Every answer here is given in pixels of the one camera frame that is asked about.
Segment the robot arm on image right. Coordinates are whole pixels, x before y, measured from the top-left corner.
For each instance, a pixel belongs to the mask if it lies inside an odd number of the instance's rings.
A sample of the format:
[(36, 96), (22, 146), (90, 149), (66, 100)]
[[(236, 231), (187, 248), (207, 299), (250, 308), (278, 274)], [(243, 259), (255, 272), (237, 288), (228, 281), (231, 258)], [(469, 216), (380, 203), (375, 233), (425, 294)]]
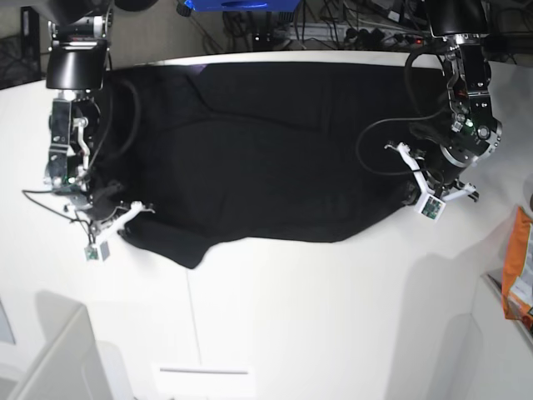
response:
[[(400, 142), (388, 148), (402, 156), (404, 173), (416, 179), (419, 196), (478, 201), (476, 188), (460, 175), (493, 154), (502, 136), (501, 122), (492, 114), (491, 67), (482, 43), (486, 14), (479, 1), (426, 1), (424, 8), (433, 39), (406, 60), (404, 82), (418, 115), (403, 120), (422, 147)], [(446, 80), (445, 101), (430, 115), (421, 114), (412, 77), (414, 61), (425, 53), (440, 59)]]

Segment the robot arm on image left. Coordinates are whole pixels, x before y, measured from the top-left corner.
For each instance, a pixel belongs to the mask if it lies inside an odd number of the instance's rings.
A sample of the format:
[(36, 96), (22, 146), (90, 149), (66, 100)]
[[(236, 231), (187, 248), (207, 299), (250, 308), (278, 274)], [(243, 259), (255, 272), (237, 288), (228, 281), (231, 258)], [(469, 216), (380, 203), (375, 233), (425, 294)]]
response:
[(51, 19), (46, 86), (56, 93), (45, 192), (68, 201), (60, 215), (84, 229), (89, 260), (102, 259), (109, 237), (150, 211), (121, 198), (141, 99), (131, 82), (112, 75), (115, 7), (114, 1), (47, 1), (38, 9)]

